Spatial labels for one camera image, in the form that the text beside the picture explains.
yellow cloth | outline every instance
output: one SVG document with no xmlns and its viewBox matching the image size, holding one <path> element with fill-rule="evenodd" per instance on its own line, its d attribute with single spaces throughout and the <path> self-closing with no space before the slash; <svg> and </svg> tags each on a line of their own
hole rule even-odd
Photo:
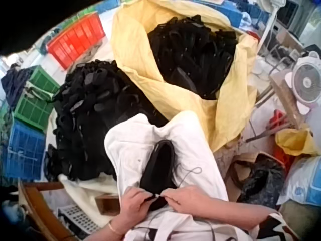
<svg viewBox="0 0 321 241">
<path fill-rule="evenodd" d="M 196 14 L 212 29 L 231 30 L 228 18 L 205 5 L 190 1 L 139 0 L 124 5 L 115 17 L 111 44 L 118 67 L 144 92 L 152 104 L 172 119 L 183 110 L 193 111 L 202 125 L 212 151 L 237 137 L 245 127 L 256 99 L 256 89 L 247 86 L 256 57 L 257 40 L 238 37 L 234 61 L 218 100 L 198 95 L 164 82 L 150 48 L 147 33 L 174 16 Z"/>
<path fill-rule="evenodd" d="M 275 142 L 289 155 L 321 155 L 309 128 L 283 129 L 276 133 Z"/>
</svg>

